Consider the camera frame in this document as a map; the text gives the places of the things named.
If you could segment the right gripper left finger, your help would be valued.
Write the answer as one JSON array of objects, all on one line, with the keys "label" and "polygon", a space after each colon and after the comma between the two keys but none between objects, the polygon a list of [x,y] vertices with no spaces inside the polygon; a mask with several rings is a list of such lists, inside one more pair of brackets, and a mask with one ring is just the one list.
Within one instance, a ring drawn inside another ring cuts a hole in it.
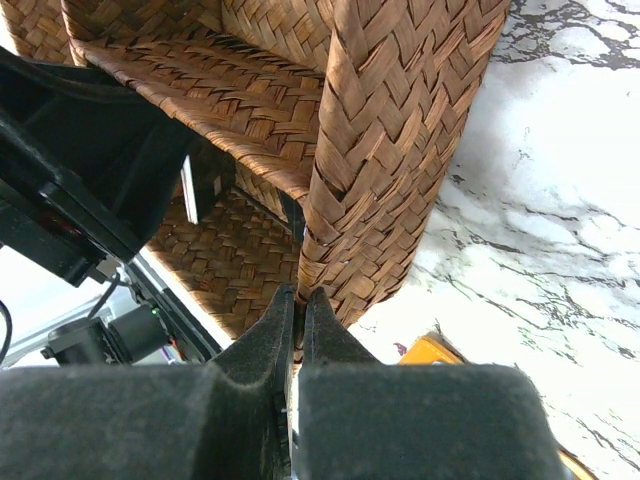
[{"label": "right gripper left finger", "polygon": [[5,479],[283,479],[294,292],[204,364],[28,367],[1,376]]}]

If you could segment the black silver-edged credit card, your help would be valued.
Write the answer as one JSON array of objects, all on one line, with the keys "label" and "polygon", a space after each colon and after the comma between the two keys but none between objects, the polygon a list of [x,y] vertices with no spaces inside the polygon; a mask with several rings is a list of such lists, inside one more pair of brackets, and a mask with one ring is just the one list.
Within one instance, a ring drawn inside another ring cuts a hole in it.
[{"label": "black silver-edged credit card", "polygon": [[235,162],[225,152],[193,151],[181,169],[181,187],[187,220],[199,224],[235,184]]}]

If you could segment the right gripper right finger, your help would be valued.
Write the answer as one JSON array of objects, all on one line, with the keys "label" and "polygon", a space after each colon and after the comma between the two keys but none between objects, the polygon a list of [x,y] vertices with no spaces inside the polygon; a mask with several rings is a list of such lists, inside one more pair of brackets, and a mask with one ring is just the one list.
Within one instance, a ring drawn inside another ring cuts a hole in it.
[{"label": "right gripper right finger", "polygon": [[307,303],[298,377],[301,479],[561,479],[538,393],[501,365],[386,365]]}]

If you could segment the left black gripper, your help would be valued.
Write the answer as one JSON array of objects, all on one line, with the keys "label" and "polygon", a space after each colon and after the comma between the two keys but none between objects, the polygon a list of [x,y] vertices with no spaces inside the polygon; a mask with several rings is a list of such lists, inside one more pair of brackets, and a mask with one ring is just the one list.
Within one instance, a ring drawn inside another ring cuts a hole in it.
[{"label": "left black gripper", "polygon": [[1,242],[78,286],[159,228],[194,134],[106,73],[1,54]]}]

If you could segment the yellow leather card holder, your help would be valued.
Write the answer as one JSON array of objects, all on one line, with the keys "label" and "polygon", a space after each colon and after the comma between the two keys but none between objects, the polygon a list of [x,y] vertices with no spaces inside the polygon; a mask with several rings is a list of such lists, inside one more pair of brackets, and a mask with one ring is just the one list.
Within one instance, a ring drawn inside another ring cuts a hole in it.
[{"label": "yellow leather card holder", "polygon": [[[419,337],[411,346],[394,343],[403,365],[467,365],[467,360],[447,339],[437,331]],[[572,480],[596,480],[597,476],[569,450],[558,445],[558,454],[564,467],[565,478]]]}]

